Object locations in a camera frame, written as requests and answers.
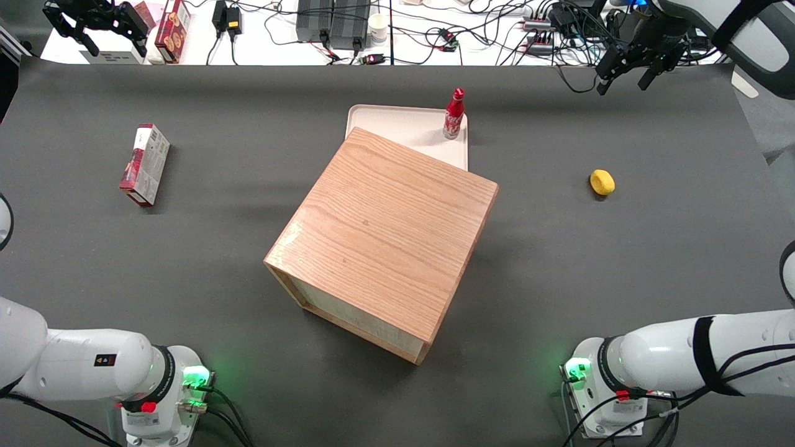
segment wood grain surface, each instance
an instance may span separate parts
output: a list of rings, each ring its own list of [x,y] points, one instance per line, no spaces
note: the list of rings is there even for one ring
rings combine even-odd
[[[431,344],[498,190],[356,128],[265,264],[299,305],[311,303],[289,277]]]

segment coca-cola bottle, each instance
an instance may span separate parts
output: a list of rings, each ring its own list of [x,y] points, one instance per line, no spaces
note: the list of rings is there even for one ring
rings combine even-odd
[[[452,93],[452,99],[448,104],[447,111],[444,113],[444,128],[442,133],[449,139],[455,139],[461,130],[461,119],[463,118],[463,89],[458,87]]]

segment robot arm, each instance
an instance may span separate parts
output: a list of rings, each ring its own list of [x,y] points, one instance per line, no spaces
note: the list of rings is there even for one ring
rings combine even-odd
[[[793,253],[795,242],[784,250],[779,270],[791,305],[795,305]],[[626,396],[594,410],[593,417],[583,422],[586,437],[607,437],[644,418],[647,399],[640,396],[651,391],[682,396],[706,387],[725,395],[795,397],[795,309],[689,318],[626,335],[589,338],[577,346],[561,371],[576,408],[583,409],[581,414]],[[641,433],[638,424],[635,431],[624,434]]]
[[[107,29],[133,42],[138,54],[146,56],[146,35],[149,26],[128,2],[116,6],[106,0],[48,0],[42,11],[62,37],[72,37],[86,47],[92,56],[99,55],[94,41],[84,32],[88,29]],[[70,25],[64,15],[75,21]]]
[[[0,194],[0,251],[14,229]],[[126,440],[185,447],[206,410],[211,373],[185,346],[155,346],[117,329],[58,330],[33,309],[0,297],[0,398],[37,401],[112,398]]]
[[[632,0],[611,1],[627,5]],[[611,82],[636,67],[648,67],[638,85],[673,70],[685,51],[684,35],[702,29],[760,84],[786,99],[795,99],[795,6],[792,0],[649,0],[650,16],[631,42],[614,41],[596,72],[604,95]]]

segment bottle label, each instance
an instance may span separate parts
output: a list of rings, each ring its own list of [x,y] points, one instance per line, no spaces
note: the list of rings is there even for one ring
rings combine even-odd
[[[455,138],[461,131],[461,116],[451,116],[449,112],[444,114],[444,136],[447,138]]]

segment green led light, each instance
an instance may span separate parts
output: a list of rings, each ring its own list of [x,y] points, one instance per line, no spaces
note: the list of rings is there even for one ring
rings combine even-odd
[[[210,381],[210,370],[199,365],[186,367],[182,371],[182,384],[185,386],[201,387]]]
[[[574,357],[566,362],[564,369],[568,372],[568,378],[572,382],[579,382],[585,380],[588,370],[591,369],[591,361]]]

